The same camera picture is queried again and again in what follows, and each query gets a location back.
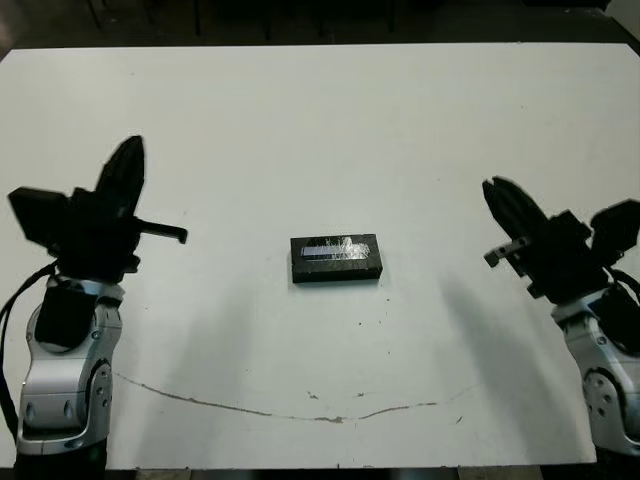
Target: chair leg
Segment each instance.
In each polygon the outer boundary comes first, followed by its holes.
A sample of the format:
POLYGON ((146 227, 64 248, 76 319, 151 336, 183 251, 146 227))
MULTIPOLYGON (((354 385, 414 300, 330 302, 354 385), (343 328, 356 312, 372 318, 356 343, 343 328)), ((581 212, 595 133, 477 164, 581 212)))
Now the chair leg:
POLYGON ((396 0, 387 0, 387 28, 389 32, 396 29, 396 0))
POLYGON ((92 0, 87 0, 87 5, 89 7, 89 11, 91 12, 91 17, 93 18, 93 22, 96 24, 96 28, 98 30, 102 30, 102 25, 100 25, 100 20, 98 19, 98 14, 96 13, 96 9, 93 6, 92 0))
POLYGON ((195 22, 196 35, 200 36, 201 26, 200 26, 200 1, 193 0, 193 20, 195 22))
POLYGON ((271 40, 271 0, 262 0, 262 29, 268 42, 271 40))
POLYGON ((324 37, 324 3, 324 0, 314 0, 313 2, 314 17, 319 37, 324 37))
POLYGON ((153 12, 151 12, 151 7, 149 6, 148 0, 138 0, 140 7, 144 10, 144 14, 147 17, 147 21, 150 25, 154 24, 153 12))

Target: white tabletop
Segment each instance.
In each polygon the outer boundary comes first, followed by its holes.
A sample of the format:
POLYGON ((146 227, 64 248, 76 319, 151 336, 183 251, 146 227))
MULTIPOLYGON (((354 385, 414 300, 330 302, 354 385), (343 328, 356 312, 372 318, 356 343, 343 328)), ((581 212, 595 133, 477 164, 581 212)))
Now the white tabletop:
MULTIPOLYGON (((123 282, 113 468, 593 461, 546 300, 483 254, 481 182, 585 221, 640 196, 640 62, 622 45, 14 51, 0 192, 93 188, 144 136, 147 237, 123 282), (375 233, 379 283, 296 286, 289 238, 375 233)), ((47 262, 0 208, 0 292, 47 262)), ((640 254, 623 264, 640 273, 640 254)), ((16 398, 25 324, 6 371, 16 398)), ((13 462, 8 432, 0 466, 13 462)))

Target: black rectangular block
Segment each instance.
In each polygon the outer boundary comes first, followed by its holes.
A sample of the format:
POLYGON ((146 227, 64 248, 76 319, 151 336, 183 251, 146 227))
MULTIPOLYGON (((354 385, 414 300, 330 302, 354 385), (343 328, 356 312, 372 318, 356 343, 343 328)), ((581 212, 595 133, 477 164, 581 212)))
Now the black rectangular block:
POLYGON ((291 272, 293 283, 380 278, 376 236, 292 238, 291 272))

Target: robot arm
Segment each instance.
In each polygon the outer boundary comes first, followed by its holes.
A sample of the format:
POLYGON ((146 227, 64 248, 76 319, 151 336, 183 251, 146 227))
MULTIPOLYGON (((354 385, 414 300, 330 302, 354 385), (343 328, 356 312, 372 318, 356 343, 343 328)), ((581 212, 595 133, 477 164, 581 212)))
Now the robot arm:
POLYGON ((534 298, 556 306, 552 317, 582 375, 596 447, 640 457, 640 285, 613 264, 635 246, 640 203, 627 200, 598 213, 592 230, 571 212, 547 218, 517 185, 484 182, 485 199, 512 242, 485 255, 506 259, 528 276, 534 298))
POLYGON ((133 215, 143 183, 142 138, 131 137, 104 166, 93 192, 76 188, 68 198, 22 187, 9 195, 27 239, 57 258, 46 271, 43 303, 27 326, 31 366, 18 415, 0 382, 5 419, 16 439, 18 479, 102 478, 111 363, 122 331, 118 307, 124 291, 118 283, 137 271, 133 253, 141 233, 181 243, 187 238, 182 228, 133 215))

